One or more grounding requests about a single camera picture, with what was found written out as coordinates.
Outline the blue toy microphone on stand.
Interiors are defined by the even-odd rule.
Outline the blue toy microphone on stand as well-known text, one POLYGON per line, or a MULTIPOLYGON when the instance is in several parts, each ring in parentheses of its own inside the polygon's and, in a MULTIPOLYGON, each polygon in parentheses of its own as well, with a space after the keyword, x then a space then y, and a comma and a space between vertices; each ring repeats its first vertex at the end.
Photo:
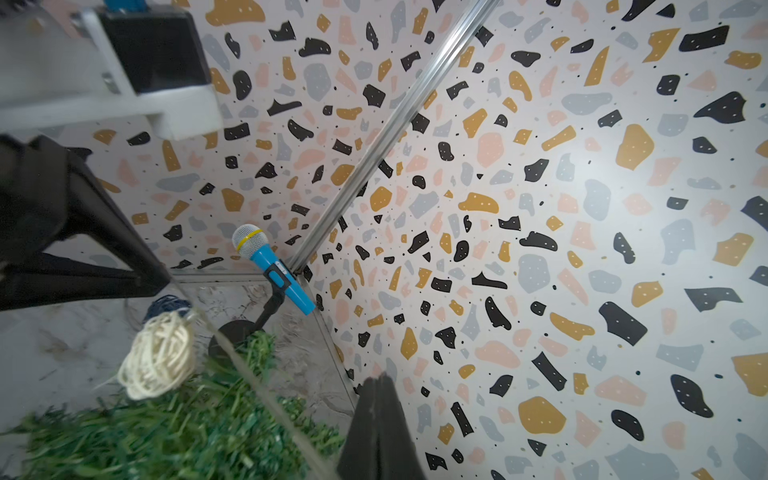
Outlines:
POLYGON ((242 258, 250 260, 259 267, 272 290, 271 297, 255 322, 232 320, 218 330, 234 346, 246 343, 250 336, 262 331, 286 299, 290 299, 304 315, 309 315, 316 310, 315 302, 303 290, 284 262, 273 252, 269 239, 262 229, 253 224, 241 225, 232 235, 232 244, 242 258))

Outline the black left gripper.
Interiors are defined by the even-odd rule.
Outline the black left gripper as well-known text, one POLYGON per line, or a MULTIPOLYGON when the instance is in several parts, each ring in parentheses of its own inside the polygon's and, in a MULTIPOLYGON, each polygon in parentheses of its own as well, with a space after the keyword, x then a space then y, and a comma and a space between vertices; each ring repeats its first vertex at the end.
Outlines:
POLYGON ((72 173, 78 156, 48 137, 1 136, 1 309, 81 300, 152 297, 171 281, 99 182, 72 173), (86 235, 125 270, 48 254, 54 242, 86 235))

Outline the green left christmas tree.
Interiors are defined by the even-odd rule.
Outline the green left christmas tree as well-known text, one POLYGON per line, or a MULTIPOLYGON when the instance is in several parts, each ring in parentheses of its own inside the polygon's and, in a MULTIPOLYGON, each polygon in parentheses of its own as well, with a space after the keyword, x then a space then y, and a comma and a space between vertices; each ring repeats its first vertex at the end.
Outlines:
POLYGON ((43 383, 2 401, 2 478, 315 479, 313 462, 330 464, 345 441, 305 398, 277 394, 301 448, 239 372, 215 361, 154 399, 93 385, 43 383))

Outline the metal left corner post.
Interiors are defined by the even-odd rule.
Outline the metal left corner post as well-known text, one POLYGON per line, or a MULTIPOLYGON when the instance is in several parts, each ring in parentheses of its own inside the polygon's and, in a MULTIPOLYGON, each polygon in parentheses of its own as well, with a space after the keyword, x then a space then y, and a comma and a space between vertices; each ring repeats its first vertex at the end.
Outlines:
POLYGON ((384 123, 381 131, 348 180, 330 201, 316 225, 310 230, 290 259, 288 268, 291 271, 300 272, 309 263, 311 255, 335 228, 338 219, 353 203, 359 191, 378 169, 381 160, 397 143, 411 120, 420 112, 429 95, 439 86, 462 51, 471 42, 477 30, 483 26, 497 5, 498 3, 493 0, 476 1, 459 17, 440 48, 406 92, 390 118, 384 123))

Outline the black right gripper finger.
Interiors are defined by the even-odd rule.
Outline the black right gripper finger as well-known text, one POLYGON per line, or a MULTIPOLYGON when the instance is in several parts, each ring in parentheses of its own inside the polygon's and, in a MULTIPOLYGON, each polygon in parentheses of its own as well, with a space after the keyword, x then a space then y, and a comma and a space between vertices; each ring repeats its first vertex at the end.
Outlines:
POLYGON ((337 473, 342 479, 423 479, 415 445, 391 377, 368 378, 341 452, 337 473))

